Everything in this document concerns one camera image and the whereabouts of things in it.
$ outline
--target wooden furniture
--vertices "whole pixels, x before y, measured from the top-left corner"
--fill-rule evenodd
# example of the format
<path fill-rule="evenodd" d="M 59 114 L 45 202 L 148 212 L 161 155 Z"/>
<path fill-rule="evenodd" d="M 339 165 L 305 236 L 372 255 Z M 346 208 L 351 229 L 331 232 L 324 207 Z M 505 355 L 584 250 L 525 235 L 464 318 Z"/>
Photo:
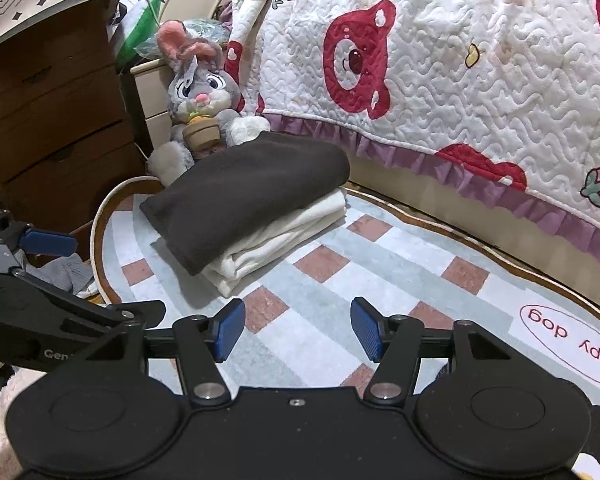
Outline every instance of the wooden furniture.
<path fill-rule="evenodd" d="M 77 230 L 87 257 L 100 202 L 144 173 L 107 40 L 108 7 L 86 1 L 0 44 L 0 202 L 38 228 Z"/>
<path fill-rule="evenodd" d="M 149 148 L 157 148 L 171 137 L 171 117 L 167 111 L 167 88 L 173 71 L 161 60 L 132 67 L 125 98 L 132 104 L 138 129 L 146 128 L 151 140 Z"/>

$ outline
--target white folded cloth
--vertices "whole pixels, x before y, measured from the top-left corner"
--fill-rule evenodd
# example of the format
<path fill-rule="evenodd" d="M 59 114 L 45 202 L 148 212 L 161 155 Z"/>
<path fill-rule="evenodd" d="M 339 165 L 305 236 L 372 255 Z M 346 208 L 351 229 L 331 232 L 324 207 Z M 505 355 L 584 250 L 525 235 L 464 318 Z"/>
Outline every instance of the white folded cloth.
<path fill-rule="evenodd" d="M 208 264 L 202 275 L 228 298 L 247 274 L 283 256 L 323 231 L 346 212 L 346 192 L 338 188 L 243 238 Z"/>

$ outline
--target drawer handle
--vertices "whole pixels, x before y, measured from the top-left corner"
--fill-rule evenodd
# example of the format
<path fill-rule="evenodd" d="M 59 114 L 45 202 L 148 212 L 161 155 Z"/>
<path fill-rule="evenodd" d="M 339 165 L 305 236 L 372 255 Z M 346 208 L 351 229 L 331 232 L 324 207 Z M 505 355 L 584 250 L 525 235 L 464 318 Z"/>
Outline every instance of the drawer handle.
<path fill-rule="evenodd" d="M 61 150 L 58 150 L 57 152 L 49 155 L 49 160 L 52 160 L 54 162 L 62 162 L 63 160 L 68 159 L 73 152 L 74 145 L 69 144 L 67 147 L 62 148 Z"/>
<path fill-rule="evenodd" d="M 51 72 L 51 65 L 44 67 L 42 70 L 38 70 L 35 74 L 31 74 L 22 80 L 23 83 L 38 83 L 42 81 Z"/>

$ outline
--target patterned mat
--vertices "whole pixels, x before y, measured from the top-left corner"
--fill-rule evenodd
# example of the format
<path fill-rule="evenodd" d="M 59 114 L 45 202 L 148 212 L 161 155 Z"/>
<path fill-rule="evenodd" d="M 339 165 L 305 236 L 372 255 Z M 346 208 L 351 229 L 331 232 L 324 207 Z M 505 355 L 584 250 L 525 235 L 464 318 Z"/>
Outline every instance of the patterned mat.
<path fill-rule="evenodd" d="M 92 261 L 105 298 L 162 300 L 166 327 L 183 316 L 213 315 L 226 300 L 180 267 L 139 211 L 158 189 L 145 180 L 112 192 L 94 226 Z M 219 365 L 232 394 L 240 385 L 343 384 L 362 391 L 376 365 L 350 326 L 354 296 L 386 316 L 409 314 L 431 328 L 471 319 L 577 384 L 597 405 L 578 463 L 600 480 L 600 311 L 445 226 L 358 192 L 349 192 L 347 203 L 344 221 L 255 272 L 237 293 L 247 307 L 246 329 Z M 444 364 L 423 361 L 416 393 Z M 152 376 L 180 391 L 170 363 L 150 367 Z"/>

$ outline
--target plush toy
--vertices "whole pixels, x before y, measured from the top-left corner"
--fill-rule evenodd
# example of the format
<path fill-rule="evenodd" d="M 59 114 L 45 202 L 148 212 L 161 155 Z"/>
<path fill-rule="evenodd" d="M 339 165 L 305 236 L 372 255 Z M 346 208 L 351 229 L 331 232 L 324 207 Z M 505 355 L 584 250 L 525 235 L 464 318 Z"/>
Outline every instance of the plush toy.
<path fill-rule="evenodd" d="M 235 146 L 269 131 L 264 117 L 241 117 L 235 111 L 240 90 L 222 70 L 222 49 L 192 37 L 182 22 L 160 26 L 157 44 L 173 69 L 168 111 L 174 123 L 171 140 L 156 148 L 148 160 L 149 172 L 168 186 L 194 164 L 194 154 L 218 142 Z"/>

